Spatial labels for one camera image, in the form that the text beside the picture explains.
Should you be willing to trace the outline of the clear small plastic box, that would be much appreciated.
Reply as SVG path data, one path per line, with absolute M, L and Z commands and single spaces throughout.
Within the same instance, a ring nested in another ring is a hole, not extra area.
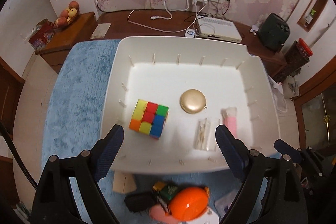
M 220 125 L 221 120 L 218 118 L 205 118 L 198 121 L 194 148 L 201 151 L 214 152 L 217 149 L 215 139 L 215 130 Z

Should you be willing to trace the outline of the beige wooden block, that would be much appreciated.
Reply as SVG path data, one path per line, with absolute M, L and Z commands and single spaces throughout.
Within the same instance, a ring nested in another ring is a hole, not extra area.
M 137 184 L 133 174 L 115 171 L 112 190 L 120 194 L 135 192 L 137 190 Z

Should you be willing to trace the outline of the blue fluffy mat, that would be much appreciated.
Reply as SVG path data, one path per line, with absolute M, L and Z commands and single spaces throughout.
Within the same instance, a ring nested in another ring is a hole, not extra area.
M 45 121 L 42 162 L 56 154 L 75 156 L 92 148 L 101 135 L 101 120 L 110 72 L 121 40 L 97 40 L 76 44 L 58 74 Z M 237 187 L 228 166 L 212 172 L 134 174 L 138 189 L 156 179 L 209 186 L 213 199 Z

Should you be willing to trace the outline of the colourful rubik cube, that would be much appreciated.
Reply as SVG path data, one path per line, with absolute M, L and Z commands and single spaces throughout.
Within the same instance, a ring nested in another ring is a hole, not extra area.
M 129 129 L 159 139 L 167 120 L 169 108 L 165 105 L 139 99 L 133 110 Z

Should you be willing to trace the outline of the black small case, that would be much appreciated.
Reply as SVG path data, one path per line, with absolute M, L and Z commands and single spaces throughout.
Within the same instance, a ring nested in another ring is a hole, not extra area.
M 157 194 L 152 191 L 129 194 L 124 199 L 127 209 L 139 213 L 157 204 Z

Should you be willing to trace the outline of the white plastic bag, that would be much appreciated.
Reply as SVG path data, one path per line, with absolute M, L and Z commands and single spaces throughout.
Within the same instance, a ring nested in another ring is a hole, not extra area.
M 282 83 L 275 82 L 270 76 L 268 77 L 270 87 L 272 89 L 274 102 L 276 105 L 276 109 L 279 113 L 286 113 L 288 111 L 288 107 L 286 104 L 286 100 L 284 97 L 284 91 L 282 87 Z

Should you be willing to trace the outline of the gold round compact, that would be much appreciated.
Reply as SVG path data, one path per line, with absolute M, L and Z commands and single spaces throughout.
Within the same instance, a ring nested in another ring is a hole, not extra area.
M 182 110 L 188 114 L 197 114 L 207 108 L 205 95 L 197 89 L 189 89 L 179 98 Z

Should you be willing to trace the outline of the orange round container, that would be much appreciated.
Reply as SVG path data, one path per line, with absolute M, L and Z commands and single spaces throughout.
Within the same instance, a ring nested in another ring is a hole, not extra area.
M 192 221 L 207 211 L 210 190 L 207 187 L 191 186 L 178 192 L 168 205 L 169 213 L 181 222 Z

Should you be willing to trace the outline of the pink oval bottle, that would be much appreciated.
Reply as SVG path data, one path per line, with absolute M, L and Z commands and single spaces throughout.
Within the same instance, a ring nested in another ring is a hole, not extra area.
M 161 223 L 166 223 L 166 224 L 181 223 L 179 220 L 175 219 L 171 215 L 167 215 L 164 209 L 159 204 L 156 204 L 150 208 L 149 215 L 153 220 L 156 220 Z

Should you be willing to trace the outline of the dark jar red lid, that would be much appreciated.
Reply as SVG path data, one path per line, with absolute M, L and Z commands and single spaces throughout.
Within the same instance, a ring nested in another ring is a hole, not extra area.
M 313 51 L 302 38 L 295 40 L 284 55 L 286 65 L 272 79 L 277 83 L 283 82 L 289 75 L 307 64 L 312 55 Z

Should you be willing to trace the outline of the white card on cabinet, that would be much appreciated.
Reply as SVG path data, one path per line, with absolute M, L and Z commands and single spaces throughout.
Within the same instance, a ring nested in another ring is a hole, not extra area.
M 105 37 L 106 33 L 108 32 L 111 23 L 100 23 L 95 28 L 94 32 L 92 33 L 90 39 L 102 39 Z

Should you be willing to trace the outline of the dark green speaker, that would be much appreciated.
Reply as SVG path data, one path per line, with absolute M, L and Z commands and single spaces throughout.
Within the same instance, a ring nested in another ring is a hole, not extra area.
M 257 32 L 264 47 L 273 53 L 279 52 L 290 35 L 287 22 L 275 13 L 271 13 Z

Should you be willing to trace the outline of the white set-top box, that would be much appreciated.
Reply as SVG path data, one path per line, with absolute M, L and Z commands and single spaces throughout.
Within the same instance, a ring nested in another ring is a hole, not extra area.
M 199 16 L 196 33 L 203 38 L 222 40 L 225 42 L 241 43 L 242 37 L 233 22 Z

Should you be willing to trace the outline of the wooden tv cabinet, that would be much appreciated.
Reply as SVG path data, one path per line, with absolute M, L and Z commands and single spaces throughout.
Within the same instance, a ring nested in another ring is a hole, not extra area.
M 173 12 L 172 20 L 150 20 L 151 16 L 163 14 L 163 10 L 136 10 L 134 13 L 124 10 L 102 14 L 98 19 L 96 19 L 94 12 L 80 14 L 74 23 L 57 32 L 48 45 L 42 50 L 36 51 L 35 54 L 41 56 L 56 73 L 59 73 L 72 47 L 78 42 L 89 41 L 98 24 L 110 24 L 107 33 L 103 37 L 104 39 L 123 39 L 128 36 L 167 35 L 163 32 L 131 24 L 127 21 L 127 18 L 134 22 L 167 31 L 184 29 L 194 20 L 193 12 L 183 11 Z M 234 24 L 242 37 L 241 43 L 247 46 L 250 54 L 260 57 L 270 76 L 277 74 L 278 71 L 287 65 L 284 55 L 281 52 L 273 53 L 266 49 L 258 37 L 250 33 L 249 26 L 238 22 Z

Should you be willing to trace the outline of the fruit pile bowl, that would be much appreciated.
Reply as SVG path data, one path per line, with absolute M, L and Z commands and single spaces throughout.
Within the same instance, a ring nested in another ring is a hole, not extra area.
M 68 7 L 64 9 L 54 21 L 54 28 L 63 29 L 71 25 L 79 15 L 79 11 L 79 3 L 76 1 L 70 2 Z

